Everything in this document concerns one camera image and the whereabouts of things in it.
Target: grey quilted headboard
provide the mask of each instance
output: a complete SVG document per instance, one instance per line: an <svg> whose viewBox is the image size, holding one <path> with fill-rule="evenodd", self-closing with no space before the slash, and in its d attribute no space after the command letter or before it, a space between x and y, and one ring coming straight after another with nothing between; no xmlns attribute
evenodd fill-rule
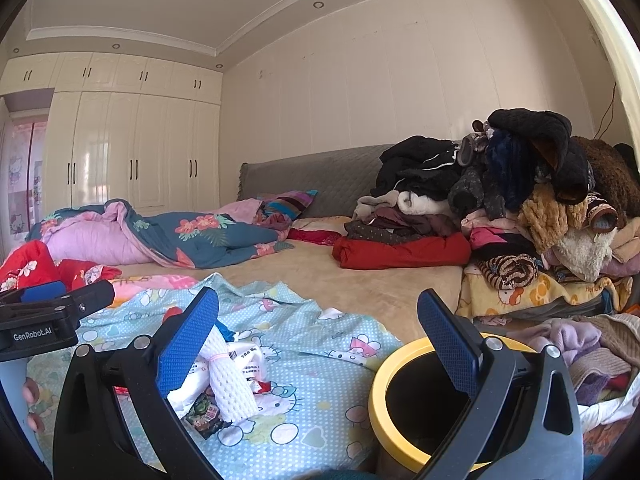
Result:
<svg viewBox="0 0 640 480"><path fill-rule="evenodd" d="M391 144L292 156L240 168L238 200L265 193L317 189L303 217L351 216L356 201L376 186L380 153Z"/></svg>

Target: beige bed sheet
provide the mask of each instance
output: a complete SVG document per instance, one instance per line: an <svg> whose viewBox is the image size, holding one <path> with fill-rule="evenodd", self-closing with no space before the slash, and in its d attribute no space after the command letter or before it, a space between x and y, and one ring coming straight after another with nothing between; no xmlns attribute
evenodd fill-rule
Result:
<svg viewBox="0 0 640 480"><path fill-rule="evenodd" d="M455 312L462 282L461 267L419 269L341 269L331 247L292 241L294 249L270 254L219 269L169 269L158 264L121 266L123 277L149 274L188 274L200 280L219 272L233 285L254 281L286 283L303 298L316 300L321 308L368 314L383 323L404 343L424 336L415 313L418 295L434 288Z"/></svg>

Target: metal screw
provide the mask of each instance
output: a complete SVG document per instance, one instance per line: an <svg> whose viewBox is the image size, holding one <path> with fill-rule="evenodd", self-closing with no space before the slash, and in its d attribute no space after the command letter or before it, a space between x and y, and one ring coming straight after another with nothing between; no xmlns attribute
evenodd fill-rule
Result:
<svg viewBox="0 0 640 480"><path fill-rule="evenodd" d="M500 341L497 337L488 337L486 340L486 345L488 348L495 351L502 350L502 347L504 346L502 344L502 341Z"/></svg>
<svg viewBox="0 0 640 480"><path fill-rule="evenodd" d="M548 353L553 358L560 357L560 351L557 346L553 346L553 345L547 346L546 353Z"/></svg>
<svg viewBox="0 0 640 480"><path fill-rule="evenodd" d="M137 350L144 350L151 344L151 339L149 339L146 335L141 335L137 337L133 341L133 348Z"/></svg>
<svg viewBox="0 0 640 480"><path fill-rule="evenodd" d="M80 345L78 348L76 348L76 355L78 357L84 357L89 353L90 349L91 347L89 345Z"/></svg>

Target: blue gripper pad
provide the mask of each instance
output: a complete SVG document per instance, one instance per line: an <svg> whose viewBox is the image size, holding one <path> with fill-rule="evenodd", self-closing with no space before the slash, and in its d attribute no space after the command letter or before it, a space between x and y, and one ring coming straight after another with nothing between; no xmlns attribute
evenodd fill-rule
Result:
<svg viewBox="0 0 640 480"><path fill-rule="evenodd" d="M432 290L418 298L418 320L455 389L475 399L479 387L479 349L474 350L456 319Z"/></svg>
<svg viewBox="0 0 640 480"><path fill-rule="evenodd" d="M182 324L158 356L156 386L163 399L182 386L218 319L218 308L216 291L204 286L181 314Z"/></svg>
<svg viewBox="0 0 640 480"><path fill-rule="evenodd" d="M49 282L41 285L34 285L24 289L20 300L23 303L35 301L53 300L66 294L65 284L62 282Z"/></svg>

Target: light blue polka dot fabric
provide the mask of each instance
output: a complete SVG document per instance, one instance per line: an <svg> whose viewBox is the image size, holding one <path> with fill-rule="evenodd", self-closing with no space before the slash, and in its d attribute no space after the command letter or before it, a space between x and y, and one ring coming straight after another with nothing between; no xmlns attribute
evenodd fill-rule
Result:
<svg viewBox="0 0 640 480"><path fill-rule="evenodd" d="M204 440L188 427L225 480L290 480L329 468L353 468L374 447L367 398L374 372L401 343L370 316L321 310L284 283L235 288L212 274L188 290L147 290L121 307L82 320L79 341L97 350L122 348L153 335L172 306L185 309L203 286L220 298L220 317L241 340L260 344L272 391L256 396L260 413ZM40 446L51 462L55 412L73 348L34 357L39 384L34 411L46 430ZM120 405L140 455L161 467L129 397Z"/></svg>

